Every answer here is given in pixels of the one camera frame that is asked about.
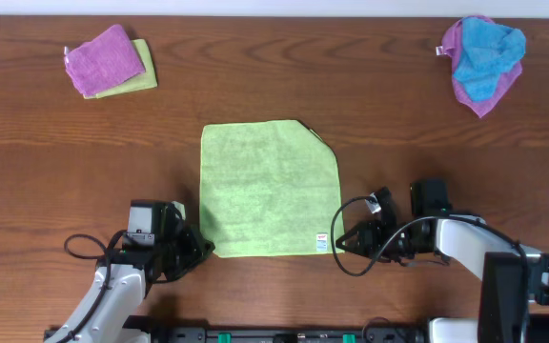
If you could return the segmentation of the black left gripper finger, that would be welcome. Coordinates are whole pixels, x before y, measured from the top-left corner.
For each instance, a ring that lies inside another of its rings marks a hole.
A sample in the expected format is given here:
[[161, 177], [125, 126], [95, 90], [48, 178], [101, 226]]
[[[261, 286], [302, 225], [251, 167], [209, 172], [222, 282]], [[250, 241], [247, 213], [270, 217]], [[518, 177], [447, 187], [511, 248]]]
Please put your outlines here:
[[193, 247], [202, 255], [209, 255], [214, 251], [214, 242], [206, 239], [198, 227], [190, 227]]
[[178, 264], [178, 266], [175, 268], [173, 273], [173, 280], [177, 281], [184, 277], [189, 272], [192, 272], [195, 268], [197, 268], [200, 264], [205, 262], [210, 256], [212, 255], [211, 252], [206, 252], [202, 254], [195, 254], [192, 256], [185, 256]]

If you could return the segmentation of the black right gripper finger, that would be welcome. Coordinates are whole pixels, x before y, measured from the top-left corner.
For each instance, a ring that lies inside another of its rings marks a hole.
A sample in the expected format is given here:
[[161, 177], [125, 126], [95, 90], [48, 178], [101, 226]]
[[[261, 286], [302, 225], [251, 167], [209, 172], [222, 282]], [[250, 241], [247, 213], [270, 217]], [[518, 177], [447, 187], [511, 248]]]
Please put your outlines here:
[[360, 247], [357, 244], [346, 245], [344, 243], [336, 243], [335, 247], [347, 253], [360, 255]]
[[353, 227], [344, 234], [342, 234], [335, 243], [344, 243], [346, 245], [356, 244], [358, 239], [359, 228]]

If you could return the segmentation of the light green microfiber cloth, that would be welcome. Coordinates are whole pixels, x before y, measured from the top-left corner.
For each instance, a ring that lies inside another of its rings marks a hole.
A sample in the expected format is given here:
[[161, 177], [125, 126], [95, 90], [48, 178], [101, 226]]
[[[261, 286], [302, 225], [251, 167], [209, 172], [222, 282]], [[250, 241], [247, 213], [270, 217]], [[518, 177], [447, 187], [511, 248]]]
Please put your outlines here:
[[216, 256], [329, 253], [340, 206], [336, 156], [301, 122], [204, 127], [199, 224]]

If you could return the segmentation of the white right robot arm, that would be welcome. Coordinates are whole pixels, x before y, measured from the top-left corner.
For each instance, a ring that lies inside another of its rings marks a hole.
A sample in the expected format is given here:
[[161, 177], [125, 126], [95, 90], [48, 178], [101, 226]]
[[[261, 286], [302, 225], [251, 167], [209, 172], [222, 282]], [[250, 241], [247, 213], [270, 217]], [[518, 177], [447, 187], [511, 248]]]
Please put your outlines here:
[[416, 264], [423, 253], [446, 266], [457, 261], [481, 282], [478, 317], [434, 318], [405, 342], [549, 342], [549, 253], [525, 246], [482, 217], [454, 210], [440, 179], [410, 186], [413, 218], [397, 221], [397, 206], [382, 188], [363, 197], [373, 219], [332, 236], [334, 252], [376, 263]]

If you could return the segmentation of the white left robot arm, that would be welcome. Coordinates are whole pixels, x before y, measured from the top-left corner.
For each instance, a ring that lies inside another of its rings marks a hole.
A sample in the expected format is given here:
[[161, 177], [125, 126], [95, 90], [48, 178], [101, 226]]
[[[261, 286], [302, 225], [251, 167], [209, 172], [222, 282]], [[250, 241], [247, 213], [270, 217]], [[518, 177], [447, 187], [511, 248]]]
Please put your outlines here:
[[44, 332], [46, 342], [168, 342], [169, 329], [152, 328], [134, 313], [154, 285], [175, 282], [203, 263], [215, 244], [186, 223], [173, 201], [133, 200], [128, 228], [105, 244], [76, 233], [65, 252], [95, 262], [94, 279], [66, 322]]

